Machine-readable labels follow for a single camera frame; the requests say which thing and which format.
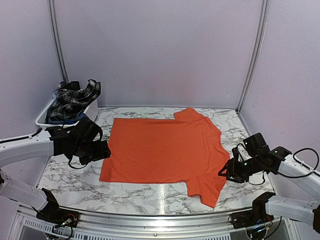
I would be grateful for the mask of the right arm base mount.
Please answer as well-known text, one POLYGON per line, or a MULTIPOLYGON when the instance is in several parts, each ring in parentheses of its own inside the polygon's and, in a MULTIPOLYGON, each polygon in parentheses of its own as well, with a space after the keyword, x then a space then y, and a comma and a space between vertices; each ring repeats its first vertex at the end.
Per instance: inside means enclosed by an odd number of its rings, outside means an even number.
POLYGON ((228 217, 228 222, 233 225, 234 229, 248 228, 264 223, 271 223, 273 220, 273 215, 253 209, 234 212, 228 217))

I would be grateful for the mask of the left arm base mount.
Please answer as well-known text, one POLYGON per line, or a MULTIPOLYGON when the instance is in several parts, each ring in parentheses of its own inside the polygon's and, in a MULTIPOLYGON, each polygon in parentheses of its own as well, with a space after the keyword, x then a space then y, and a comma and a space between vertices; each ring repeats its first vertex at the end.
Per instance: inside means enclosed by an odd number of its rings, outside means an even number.
POLYGON ((72 227, 76 228, 79 222, 80 213, 78 211, 72 211, 62 208, 48 208, 43 210, 37 210, 36 217, 40 220, 53 223, 57 228, 59 227, 72 227))

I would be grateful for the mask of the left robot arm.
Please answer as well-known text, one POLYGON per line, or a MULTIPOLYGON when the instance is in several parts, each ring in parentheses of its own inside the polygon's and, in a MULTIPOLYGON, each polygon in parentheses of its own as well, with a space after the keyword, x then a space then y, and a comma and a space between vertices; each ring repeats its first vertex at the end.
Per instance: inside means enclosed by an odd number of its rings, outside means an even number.
MULTIPOLYGON (((102 137, 100 126, 88 117, 76 125, 39 128, 31 135, 3 139, 0 142, 0 166, 4 167, 37 157, 64 155, 69 161, 77 157, 82 167, 88 163, 109 158, 111 151, 102 137)), ((32 207, 39 219, 58 223, 76 214, 61 209, 50 190, 39 189, 18 181, 4 172, 0 174, 0 195, 32 207)))

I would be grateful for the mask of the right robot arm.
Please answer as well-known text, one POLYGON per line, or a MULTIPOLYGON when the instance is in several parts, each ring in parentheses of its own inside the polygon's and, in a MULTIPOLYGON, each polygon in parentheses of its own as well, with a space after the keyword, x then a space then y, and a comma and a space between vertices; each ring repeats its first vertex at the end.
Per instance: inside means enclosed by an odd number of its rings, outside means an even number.
POLYGON ((319 232, 320 173, 317 168, 310 167, 282 146, 270 149, 260 132, 244 139, 241 146, 250 158, 240 160, 240 151, 234 147, 233 157, 218 172, 220 177, 242 184, 260 172, 279 175, 303 189, 314 200, 292 199, 267 191, 253 200, 251 210, 231 214, 233 227, 239 229, 260 225, 279 216, 305 223, 319 232))

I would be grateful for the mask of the orange t-shirt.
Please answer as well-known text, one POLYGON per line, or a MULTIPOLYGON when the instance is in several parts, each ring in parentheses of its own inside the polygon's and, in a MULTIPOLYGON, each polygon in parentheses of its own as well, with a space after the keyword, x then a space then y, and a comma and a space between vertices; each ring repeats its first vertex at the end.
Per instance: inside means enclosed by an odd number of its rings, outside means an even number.
POLYGON ((221 131, 193 108, 172 119, 115 118, 111 151, 99 179, 109 183, 184 182, 190 197, 214 208, 226 179, 218 173, 230 158, 221 131))

